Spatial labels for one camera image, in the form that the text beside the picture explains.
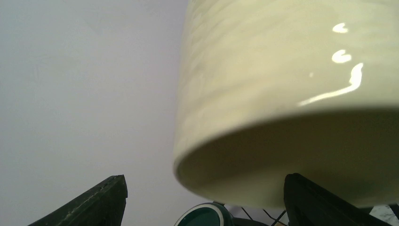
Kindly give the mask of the cream ribbed ceramic mug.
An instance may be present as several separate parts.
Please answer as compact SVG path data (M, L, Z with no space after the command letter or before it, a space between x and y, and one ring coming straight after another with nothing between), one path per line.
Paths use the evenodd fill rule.
M189 1L173 172L239 206L282 208L293 173L398 202L398 1Z

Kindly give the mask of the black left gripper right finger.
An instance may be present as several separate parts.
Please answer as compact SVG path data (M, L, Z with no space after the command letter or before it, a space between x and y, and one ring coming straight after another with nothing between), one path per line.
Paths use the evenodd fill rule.
M388 226L304 176L288 174L284 204L290 226Z

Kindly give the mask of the dark green ceramic mug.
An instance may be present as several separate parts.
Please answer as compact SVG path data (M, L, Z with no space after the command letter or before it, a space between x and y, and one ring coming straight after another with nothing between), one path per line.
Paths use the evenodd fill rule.
M234 226L234 222L224 205L206 202L190 208L174 226Z

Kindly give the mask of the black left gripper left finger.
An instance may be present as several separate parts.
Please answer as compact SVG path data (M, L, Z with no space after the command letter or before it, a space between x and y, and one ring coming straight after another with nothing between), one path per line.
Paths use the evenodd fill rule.
M32 226L120 226L128 198L124 175L110 176Z

